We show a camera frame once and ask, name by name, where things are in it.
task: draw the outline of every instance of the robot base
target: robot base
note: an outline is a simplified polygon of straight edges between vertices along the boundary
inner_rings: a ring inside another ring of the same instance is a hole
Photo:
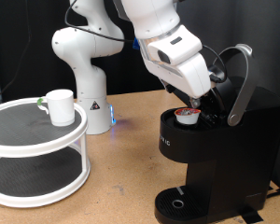
[[[98,99],[78,98],[77,103],[87,114],[88,130],[86,134],[105,133],[115,125],[113,107],[106,101],[105,96]]]

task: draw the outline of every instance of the round white shelf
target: round white shelf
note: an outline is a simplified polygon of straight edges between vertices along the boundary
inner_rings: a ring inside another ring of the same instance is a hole
[[[85,111],[75,104],[75,123],[55,127],[38,98],[0,105],[0,204],[38,207],[78,190],[91,164]]]

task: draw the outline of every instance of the coffee maker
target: coffee maker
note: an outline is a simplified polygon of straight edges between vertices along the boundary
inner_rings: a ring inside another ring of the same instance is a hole
[[[224,63],[235,55],[245,58],[245,77],[229,77],[205,95],[196,124],[179,123],[177,108],[161,115],[161,154],[188,165],[185,186],[156,198],[155,216],[162,224],[247,218],[265,204],[280,144],[280,97],[257,87],[252,48],[237,45],[220,53]],[[220,75],[216,61],[209,70]],[[171,91],[189,103],[181,91]]]

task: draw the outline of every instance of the black mesh surface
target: black mesh surface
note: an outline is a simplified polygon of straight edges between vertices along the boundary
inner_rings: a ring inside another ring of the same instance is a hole
[[[72,183],[82,172],[80,154],[70,147],[31,158],[0,159],[0,193],[33,197]]]
[[[31,146],[46,143],[72,132],[81,123],[75,111],[75,122],[69,126],[53,126],[49,115],[36,104],[16,105],[0,111],[0,145]]]

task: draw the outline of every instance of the black curtain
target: black curtain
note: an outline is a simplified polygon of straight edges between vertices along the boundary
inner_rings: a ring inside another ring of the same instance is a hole
[[[51,47],[54,33],[66,27],[64,15],[69,0],[27,0],[32,42],[24,57],[19,77],[3,94],[4,101],[42,96],[55,89],[76,92],[72,69],[59,59]],[[105,0],[111,20],[125,38],[134,39],[133,26],[121,20],[112,0]],[[85,25],[86,20],[74,11],[69,21]],[[28,41],[25,0],[0,0],[0,86],[3,89],[14,77],[20,56]],[[121,53],[91,60],[107,76],[107,93],[120,94],[162,89],[159,80],[145,68],[140,51],[127,43]]]

